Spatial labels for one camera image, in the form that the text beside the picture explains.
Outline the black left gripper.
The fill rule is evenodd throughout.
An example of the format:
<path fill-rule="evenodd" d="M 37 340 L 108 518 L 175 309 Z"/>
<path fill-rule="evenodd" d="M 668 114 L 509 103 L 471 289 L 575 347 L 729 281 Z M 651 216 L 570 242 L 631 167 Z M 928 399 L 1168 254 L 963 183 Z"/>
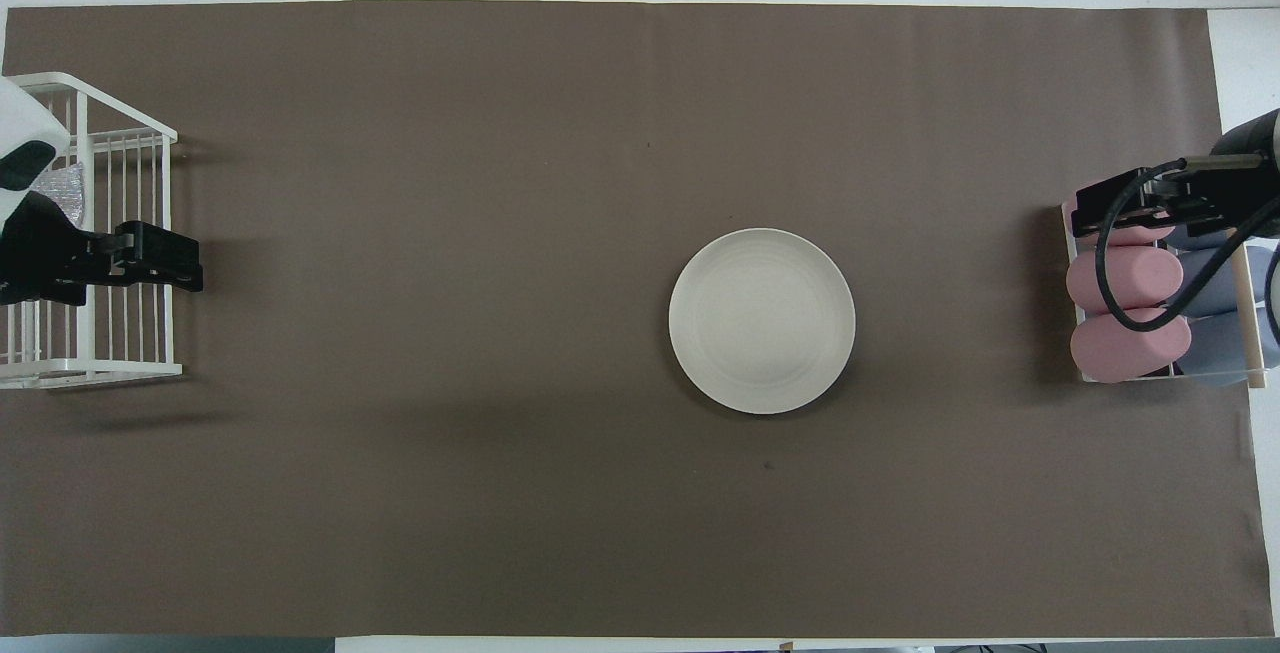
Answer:
<path fill-rule="evenodd" d="M 198 293 L 205 289 L 197 239 L 145 222 L 118 227 L 122 266 L 145 268 L 155 286 Z M 113 261 L 97 245 L 106 236 L 82 232 L 51 198 L 31 192 L 3 227 L 1 303 L 47 301 L 87 305 L 90 287 L 128 287 L 111 275 Z"/>

